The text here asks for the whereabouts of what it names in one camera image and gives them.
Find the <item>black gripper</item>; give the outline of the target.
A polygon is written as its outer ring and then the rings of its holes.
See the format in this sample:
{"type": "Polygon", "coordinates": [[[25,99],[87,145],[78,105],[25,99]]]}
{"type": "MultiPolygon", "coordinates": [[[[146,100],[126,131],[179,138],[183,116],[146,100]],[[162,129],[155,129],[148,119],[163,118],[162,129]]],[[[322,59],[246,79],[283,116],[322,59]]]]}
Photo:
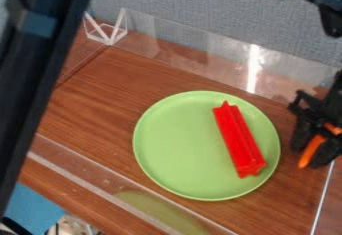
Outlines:
{"type": "MultiPolygon", "coordinates": [[[[331,87],[322,99],[303,90],[297,91],[289,110],[297,117],[290,146],[302,152],[315,131],[323,131],[323,124],[342,128],[342,70],[335,73],[331,87]]],[[[326,166],[342,154],[342,136],[333,136],[321,143],[310,160],[314,169],[326,166]]]]}

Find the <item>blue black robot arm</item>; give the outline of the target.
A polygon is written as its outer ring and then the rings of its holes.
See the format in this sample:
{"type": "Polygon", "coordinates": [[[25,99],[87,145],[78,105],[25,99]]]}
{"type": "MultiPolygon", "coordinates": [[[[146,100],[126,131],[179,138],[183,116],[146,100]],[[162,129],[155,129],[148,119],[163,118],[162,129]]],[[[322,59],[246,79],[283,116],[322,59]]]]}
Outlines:
{"type": "MultiPolygon", "coordinates": [[[[319,8],[325,33],[342,37],[342,0],[319,8]]],[[[0,36],[0,219],[90,0],[7,0],[0,36]]]]}

